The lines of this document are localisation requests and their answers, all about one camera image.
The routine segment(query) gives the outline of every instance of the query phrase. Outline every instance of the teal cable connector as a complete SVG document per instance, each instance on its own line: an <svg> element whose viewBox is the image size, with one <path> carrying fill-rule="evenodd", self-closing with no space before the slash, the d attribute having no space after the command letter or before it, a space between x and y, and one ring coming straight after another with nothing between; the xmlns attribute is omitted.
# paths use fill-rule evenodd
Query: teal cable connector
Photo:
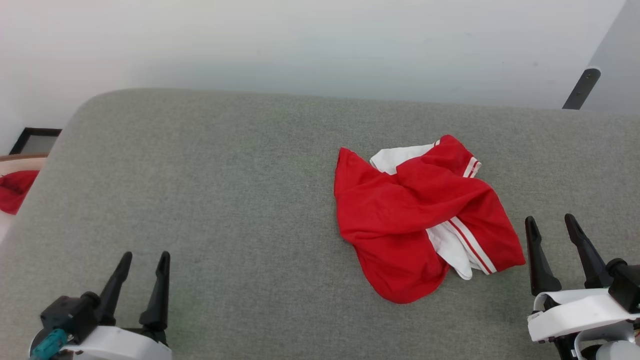
<svg viewBox="0 0 640 360"><path fill-rule="evenodd" d="M33 349L29 360L49 360L67 344L67 334L63 329L55 329Z"/></svg>

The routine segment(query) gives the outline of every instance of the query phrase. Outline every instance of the robotic arm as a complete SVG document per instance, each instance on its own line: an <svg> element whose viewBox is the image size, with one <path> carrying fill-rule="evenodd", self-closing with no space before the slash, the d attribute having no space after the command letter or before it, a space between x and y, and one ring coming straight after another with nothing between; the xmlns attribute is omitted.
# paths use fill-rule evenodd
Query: robotic arm
<svg viewBox="0 0 640 360"><path fill-rule="evenodd" d="M566 214L564 222L580 255L585 288L562 290L542 250L538 226L527 217L531 295L536 297L527 318L531 339L553 343L562 360L640 359L635 341L640 329L640 268L622 259L605 265L575 217ZM585 346L593 340L601 344Z"/></svg>
<svg viewBox="0 0 640 360"><path fill-rule="evenodd" d="M139 329L116 327L114 312L132 254L126 252L100 296L62 296L40 314L43 329L33 339L29 360L171 360L166 343L169 305L169 265L163 252L156 268L156 285Z"/></svg>

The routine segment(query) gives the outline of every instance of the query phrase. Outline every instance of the gray fabric surface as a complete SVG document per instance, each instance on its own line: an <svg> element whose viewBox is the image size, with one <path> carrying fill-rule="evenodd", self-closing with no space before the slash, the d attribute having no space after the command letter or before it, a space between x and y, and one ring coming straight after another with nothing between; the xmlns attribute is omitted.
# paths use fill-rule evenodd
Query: gray fabric surface
<svg viewBox="0 0 640 360"><path fill-rule="evenodd" d="M556 359L531 343L526 266L450 272L409 305L378 296L335 220L338 148L460 139L483 162L524 245L534 215L550 265L580 288L573 213L603 258L640 263L637 117L187 90L86 103L0 243L0 348L24 358L38 314L99 292L123 252L116 312L132 327L172 255L176 359Z"/></svg>

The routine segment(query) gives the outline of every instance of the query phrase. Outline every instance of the folded clothing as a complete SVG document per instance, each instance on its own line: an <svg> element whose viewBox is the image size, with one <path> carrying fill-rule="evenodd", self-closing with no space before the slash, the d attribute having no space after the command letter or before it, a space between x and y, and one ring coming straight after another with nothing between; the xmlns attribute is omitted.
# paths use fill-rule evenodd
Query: folded clothing
<svg viewBox="0 0 640 360"><path fill-rule="evenodd" d="M37 170L23 170L0 177L0 211L17 214L36 176Z"/></svg>
<svg viewBox="0 0 640 360"><path fill-rule="evenodd" d="M383 298L430 294L447 262L463 278L471 267L492 274L525 263L498 196L474 178L480 162L453 136L385 149L371 163L341 148L333 191L340 234Z"/></svg>

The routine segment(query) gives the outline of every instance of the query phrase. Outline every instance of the red cloth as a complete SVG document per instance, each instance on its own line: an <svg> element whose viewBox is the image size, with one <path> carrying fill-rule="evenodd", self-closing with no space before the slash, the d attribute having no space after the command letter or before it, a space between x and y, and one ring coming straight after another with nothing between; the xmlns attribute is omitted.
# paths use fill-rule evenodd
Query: red cloth
<svg viewBox="0 0 640 360"><path fill-rule="evenodd" d="M0 210L17 214L36 176L37 170L24 170L0 177Z"/></svg>
<svg viewBox="0 0 640 360"><path fill-rule="evenodd" d="M449 265L425 229L456 216L497 271L525 263L496 193L482 180L462 177L472 157L447 135L389 175L340 149L333 189L340 234L354 246L367 280L383 298L405 304L440 285Z"/></svg>

